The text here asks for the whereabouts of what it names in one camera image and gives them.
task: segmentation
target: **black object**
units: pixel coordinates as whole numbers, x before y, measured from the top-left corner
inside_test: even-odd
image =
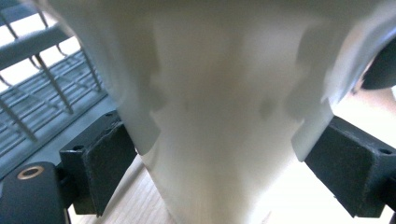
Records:
[[[396,39],[390,41],[375,57],[364,74],[362,88],[378,90],[396,85]]]
[[[103,115],[60,150],[62,162],[32,163],[4,179],[0,223],[65,224],[66,208],[101,216],[136,152],[117,112]]]
[[[305,160],[350,215],[380,217],[381,195],[396,171],[396,150],[343,119],[334,117]]]
[[[0,223],[68,223],[55,166],[36,162],[4,179]]]
[[[99,216],[136,156],[116,112],[103,115],[60,154],[65,173],[77,183],[79,195],[73,201],[76,213]]]

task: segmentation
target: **white container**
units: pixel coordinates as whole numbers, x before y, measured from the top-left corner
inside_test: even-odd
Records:
[[[178,223],[260,223],[393,36],[395,1],[36,0],[93,57]]]

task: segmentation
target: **wooden surface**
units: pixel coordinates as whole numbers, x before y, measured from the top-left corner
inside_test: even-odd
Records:
[[[335,113],[361,129],[396,147],[396,104],[390,90],[360,91],[349,95]],[[266,220],[275,223],[389,223],[386,209],[380,219],[351,218],[304,163],[296,162],[278,181],[281,194]],[[73,224],[131,223],[172,224],[165,204],[140,158],[136,158],[120,182],[102,217],[77,216],[69,209]]]

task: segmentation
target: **white cup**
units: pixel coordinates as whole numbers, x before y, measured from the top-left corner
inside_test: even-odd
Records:
[[[78,35],[189,224],[260,223],[395,24],[386,1],[36,1]]]

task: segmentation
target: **black mechanical part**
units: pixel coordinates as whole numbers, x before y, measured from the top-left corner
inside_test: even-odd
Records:
[[[103,115],[60,150],[66,175],[73,176],[76,213],[101,216],[136,152],[116,112]]]
[[[379,90],[396,85],[396,39],[387,44],[375,57],[364,74],[362,88]]]
[[[396,186],[385,188],[396,150],[343,119],[332,119],[305,162],[353,217],[380,217],[395,203],[381,198],[396,195]]]
[[[69,223],[57,171],[52,163],[31,163],[5,177],[0,223]]]

